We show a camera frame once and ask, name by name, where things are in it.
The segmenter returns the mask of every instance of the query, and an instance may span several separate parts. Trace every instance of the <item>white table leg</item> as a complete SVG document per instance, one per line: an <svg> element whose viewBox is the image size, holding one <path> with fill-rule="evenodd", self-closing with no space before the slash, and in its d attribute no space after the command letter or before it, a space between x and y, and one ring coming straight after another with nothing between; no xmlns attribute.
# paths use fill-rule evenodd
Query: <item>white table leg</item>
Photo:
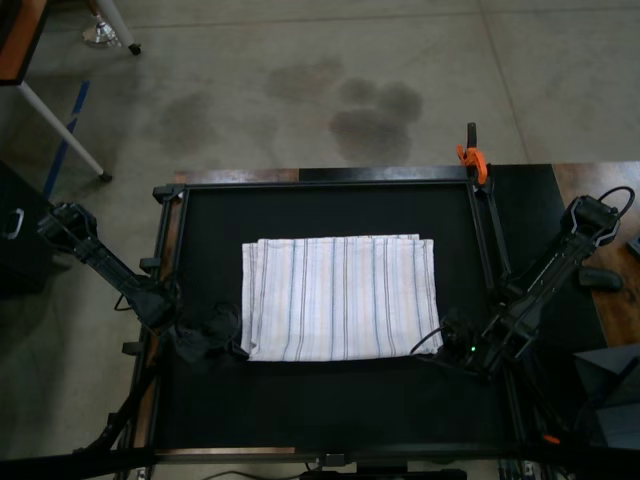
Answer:
<svg viewBox="0 0 640 480"><path fill-rule="evenodd" d="M116 35L118 36L120 43L126 45L134 55L140 55L140 44L135 43L133 35L129 32L129 29L125 25L122 15L120 15L120 11L118 10L118 7L116 7L115 3L113 3L113 0L96 1L98 3L98 8L107 17L109 23L116 31Z"/></svg>
<svg viewBox="0 0 640 480"><path fill-rule="evenodd" d="M60 136L62 136L65 142L67 142L71 146L71 148L73 148L78 153L78 155L80 155L80 157L82 157L82 159L96 171L98 175L100 175L100 180L105 182L111 180L111 175L105 172L103 168L98 164L98 162L96 162L95 159L89 154L89 152L84 149L80 142L76 140L76 137L71 135L71 132L67 130L62 122L56 118L53 112L49 110L49 107L47 107L44 102L40 100L40 97L38 97L35 92L31 90L31 88L29 88L29 85L27 85L26 82L22 82L20 85L18 85L18 90L20 90L20 93L22 93L24 98L27 99L27 102L29 102L33 106L33 108L35 108L38 113L40 113L40 115L42 115L45 120L49 122L49 125L51 125L60 134Z"/></svg>

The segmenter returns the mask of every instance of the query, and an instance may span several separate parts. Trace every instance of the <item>black cabinet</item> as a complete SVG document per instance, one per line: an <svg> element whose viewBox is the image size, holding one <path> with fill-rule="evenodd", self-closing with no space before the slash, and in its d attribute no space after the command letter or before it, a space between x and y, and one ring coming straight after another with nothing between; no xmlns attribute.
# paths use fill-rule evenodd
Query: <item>black cabinet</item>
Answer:
<svg viewBox="0 0 640 480"><path fill-rule="evenodd" d="M39 192L0 161L0 298L44 286L53 252L36 230L48 208Z"/></svg>

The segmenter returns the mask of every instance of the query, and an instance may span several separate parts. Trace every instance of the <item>black cable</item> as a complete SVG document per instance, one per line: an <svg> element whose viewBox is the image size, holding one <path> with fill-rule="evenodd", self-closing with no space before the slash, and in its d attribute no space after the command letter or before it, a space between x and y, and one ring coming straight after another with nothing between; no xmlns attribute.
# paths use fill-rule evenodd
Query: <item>black cable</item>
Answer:
<svg viewBox="0 0 640 480"><path fill-rule="evenodd" d="M113 306L113 309L116 312L126 312L127 310L133 310L133 307L129 306L129 307L125 307L125 308L119 308L120 307L120 302L122 302L122 299L124 298L124 294L120 294L120 298L118 298L118 301L116 302L116 304Z"/></svg>
<svg viewBox="0 0 640 480"><path fill-rule="evenodd" d="M422 344L424 342L426 342L427 340L429 340L431 337L433 337L436 333L438 332L442 332L444 330L444 327L439 327L436 328L435 330L433 330L432 332L430 332L428 335L426 335L422 340L420 340L418 343L415 344L415 346L411 349L411 352L409 352L409 355L413 355L415 353L415 351L420 348L422 346Z"/></svg>
<svg viewBox="0 0 640 480"><path fill-rule="evenodd" d="M314 472L318 470L317 468L314 470L309 470L310 472ZM225 472L216 473L215 475L209 475L208 477L201 478L200 480L213 480L214 478L222 477L224 475L240 475L241 477L250 478L251 480L295 480L300 478L301 473L291 477L281 477L281 478L269 478L269 477L261 477L259 475L253 475L251 473L239 472L237 470L227 470Z"/></svg>
<svg viewBox="0 0 640 480"><path fill-rule="evenodd" d="M619 192L620 190L629 192L629 200L627 200L627 204L624 206L624 208L620 210L620 213L618 214L618 218L622 218L622 216L629 211L629 209L631 208L631 205L633 204L633 201L636 199L636 192L634 192L633 188L622 185L620 187L612 188L611 190L609 190L608 192L605 192L602 196L600 196L600 198L598 198L598 201L601 202L612 193Z"/></svg>

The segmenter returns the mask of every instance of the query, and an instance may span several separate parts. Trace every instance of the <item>striped towel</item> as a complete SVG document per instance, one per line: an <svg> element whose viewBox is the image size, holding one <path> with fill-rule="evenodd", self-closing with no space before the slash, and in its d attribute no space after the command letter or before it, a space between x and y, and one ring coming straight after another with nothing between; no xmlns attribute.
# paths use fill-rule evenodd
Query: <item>striped towel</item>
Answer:
<svg viewBox="0 0 640 480"><path fill-rule="evenodd" d="M249 360L400 357L439 327L432 240L259 240L242 250L241 346ZM441 345L438 333L418 353Z"/></svg>

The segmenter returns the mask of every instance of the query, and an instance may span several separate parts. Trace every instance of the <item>gray floor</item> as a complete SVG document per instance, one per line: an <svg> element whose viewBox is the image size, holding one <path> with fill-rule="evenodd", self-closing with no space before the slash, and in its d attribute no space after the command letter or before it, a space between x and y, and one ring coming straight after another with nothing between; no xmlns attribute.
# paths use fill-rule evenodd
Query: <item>gray floor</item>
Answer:
<svg viewBox="0 0 640 480"><path fill-rule="evenodd" d="M141 57L83 45L88 14L71 4L27 81L65 121L91 82L76 134L114 181L69 152L53 198L89 208L131 264L152 253L151 190L177 170L456 164L469 121L493 163L638 159L640 0L118 5ZM0 106L0 158L41 189L59 138L12 89ZM0 304L0 457L85 445L118 407L138 325L116 298L75 264ZM157 478L212 471L175 468Z"/></svg>

